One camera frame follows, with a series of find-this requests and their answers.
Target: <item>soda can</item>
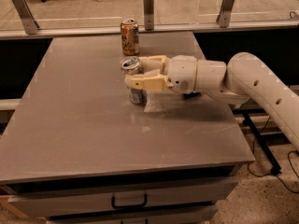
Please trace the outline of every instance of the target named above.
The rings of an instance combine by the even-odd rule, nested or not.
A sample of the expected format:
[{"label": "soda can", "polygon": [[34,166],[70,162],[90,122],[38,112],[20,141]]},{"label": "soda can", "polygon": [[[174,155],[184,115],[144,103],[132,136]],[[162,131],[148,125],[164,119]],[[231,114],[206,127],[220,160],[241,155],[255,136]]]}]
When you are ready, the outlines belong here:
[{"label": "soda can", "polygon": [[135,19],[125,19],[121,23],[121,44],[123,54],[134,56],[139,53],[139,26]]},{"label": "soda can", "polygon": [[[121,70],[124,74],[136,75],[143,73],[141,62],[138,57],[126,57],[121,61]],[[146,95],[142,90],[129,88],[130,100],[133,104],[142,105],[146,100]]]}]

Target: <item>brown can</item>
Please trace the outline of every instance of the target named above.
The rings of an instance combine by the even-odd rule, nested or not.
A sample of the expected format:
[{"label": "brown can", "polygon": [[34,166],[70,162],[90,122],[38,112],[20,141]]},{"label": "brown can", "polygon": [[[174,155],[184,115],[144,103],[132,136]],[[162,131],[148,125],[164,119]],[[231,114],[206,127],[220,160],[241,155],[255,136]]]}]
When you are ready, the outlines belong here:
[{"label": "brown can", "polygon": [[138,23],[135,19],[125,19],[121,23],[121,43],[123,54],[133,56],[139,53]]}]

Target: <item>black drawer handle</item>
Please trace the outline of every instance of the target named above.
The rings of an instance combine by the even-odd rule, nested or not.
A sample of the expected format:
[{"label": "black drawer handle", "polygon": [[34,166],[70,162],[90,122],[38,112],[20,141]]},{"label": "black drawer handle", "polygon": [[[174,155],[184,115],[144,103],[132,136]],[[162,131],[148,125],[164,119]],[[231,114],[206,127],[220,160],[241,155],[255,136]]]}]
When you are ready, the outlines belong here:
[{"label": "black drawer handle", "polygon": [[145,219],[144,223],[149,224],[148,219]]},{"label": "black drawer handle", "polygon": [[133,208],[141,208],[144,207],[148,203],[148,195],[144,194],[143,195],[143,203],[142,204],[136,204],[136,205],[116,205],[115,204],[115,197],[112,197],[111,199],[111,205],[114,209],[119,210],[119,209],[133,209]]}]

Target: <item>concrete floor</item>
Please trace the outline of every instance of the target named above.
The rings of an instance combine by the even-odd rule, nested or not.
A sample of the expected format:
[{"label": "concrete floor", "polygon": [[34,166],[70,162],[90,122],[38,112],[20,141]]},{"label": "concrete floor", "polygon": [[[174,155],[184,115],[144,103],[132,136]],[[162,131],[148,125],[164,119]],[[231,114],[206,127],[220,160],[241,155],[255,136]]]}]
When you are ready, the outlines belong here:
[{"label": "concrete floor", "polygon": [[[143,0],[26,0],[42,29],[119,26],[125,17],[143,24]],[[222,0],[155,0],[156,24],[215,23]],[[10,0],[0,0],[0,31],[20,30]],[[235,0],[231,21],[288,20],[297,0]]]},{"label": "concrete floor", "polygon": [[[137,18],[143,23],[142,0],[27,0],[42,29],[119,26],[122,18]],[[0,0],[0,30],[22,29],[19,16],[10,0]],[[156,24],[215,22],[221,0],[155,0]],[[298,10],[297,0],[236,0],[232,21],[287,20],[291,10]],[[245,136],[252,147],[252,134]],[[256,174],[269,173],[270,164],[261,148],[255,146],[256,162],[250,169]],[[270,147],[282,167],[281,179],[299,191],[298,178],[288,162],[291,145]],[[299,156],[292,154],[299,172]],[[299,223],[299,194],[286,190],[274,176],[253,176],[244,166],[238,173],[239,184],[224,201],[211,224],[296,224]],[[42,220],[20,219],[0,206],[0,224],[41,224]]]}]

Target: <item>white robotic arm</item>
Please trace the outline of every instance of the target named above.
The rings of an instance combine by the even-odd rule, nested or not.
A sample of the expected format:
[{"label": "white robotic arm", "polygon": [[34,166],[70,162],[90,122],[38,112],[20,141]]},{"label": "white robotic arm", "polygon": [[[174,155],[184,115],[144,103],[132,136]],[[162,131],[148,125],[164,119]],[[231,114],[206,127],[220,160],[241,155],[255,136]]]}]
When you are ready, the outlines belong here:
[{"label": "white robotic arm", "polygon": [[140,57],[139,61],[141,74],[125,76],[128,87],[145,91],[203,92],[233,105],[244,104],[252,98],[299,150],[299,97],[256,56],[238,53],[227,65],[191,56]]}]

